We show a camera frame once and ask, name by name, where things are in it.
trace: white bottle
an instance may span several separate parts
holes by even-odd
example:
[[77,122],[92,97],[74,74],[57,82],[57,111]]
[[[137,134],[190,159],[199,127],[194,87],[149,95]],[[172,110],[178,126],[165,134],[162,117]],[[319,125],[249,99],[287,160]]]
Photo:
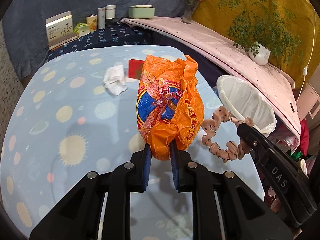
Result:
[[98,29],[104,29],[106,26],[106,8],[98,8]]

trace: yellow curtain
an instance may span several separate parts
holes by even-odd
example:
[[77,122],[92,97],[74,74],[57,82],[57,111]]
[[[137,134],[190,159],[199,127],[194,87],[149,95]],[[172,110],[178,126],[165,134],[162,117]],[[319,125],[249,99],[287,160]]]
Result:
[[[221,8],[219,10],[217,4],[220,0],[204,0],[198,6],[193,19],[220,33],[227,36],[227,30],[231,26],[233,19],[237,13],[232,12],[228,7]],[[293,25],[289,27],[289,30],[299,35],[302,45],[298,47],[292,57],[289,65],[282,65],[282,70],[290,75],[295,80],[295,87],[300,88],[303,82],[302,70],[308,64],[313,42],[314,33],[314,9],[308,0],[273,0],[277,3],[278,8],[285,7],[297,15],[297,20],[293,22]],[[312,58],[309,63],[308,75],[306,81],[311,77],[314,70],[320,63],[320,19],[316,14],[316,32],[314,49]],[[298,52],[303,52],[303,61],[299,60]]]

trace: glass vase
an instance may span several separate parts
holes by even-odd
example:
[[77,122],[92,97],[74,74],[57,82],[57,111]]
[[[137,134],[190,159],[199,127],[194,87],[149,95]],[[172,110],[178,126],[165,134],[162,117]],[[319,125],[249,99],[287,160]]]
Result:
[[199,4],[199,1],[197,0],[191,0],[191,1],[188,0],[186,2],[185,8],[184,8],[184,14],[182,17],[183,23],[191,24],[192,15],[195,12],[198,4]]

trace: white tissue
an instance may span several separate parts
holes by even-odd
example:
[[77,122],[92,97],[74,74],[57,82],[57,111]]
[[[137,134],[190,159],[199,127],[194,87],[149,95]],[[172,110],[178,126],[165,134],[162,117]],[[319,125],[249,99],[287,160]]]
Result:
[[126,91],[128,87],[125,85],[123,65],[108,68],[104,74],[102,83],[114,96]]

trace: blue fabric wall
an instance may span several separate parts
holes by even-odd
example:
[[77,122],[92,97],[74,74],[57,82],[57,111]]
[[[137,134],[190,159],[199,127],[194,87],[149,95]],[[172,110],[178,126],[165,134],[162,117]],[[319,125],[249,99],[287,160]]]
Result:
[[164,17],[180,16],[184,9],[184,0],[14,0],[4,15],[3,29],[18,77],[34,73],[47,59],[47,18],[71,11],[75,25],[96,14],[98,7],[111,4],[116,4],[116,18],[126,17],[128,7],[135,4],[151,4],[156,16]]

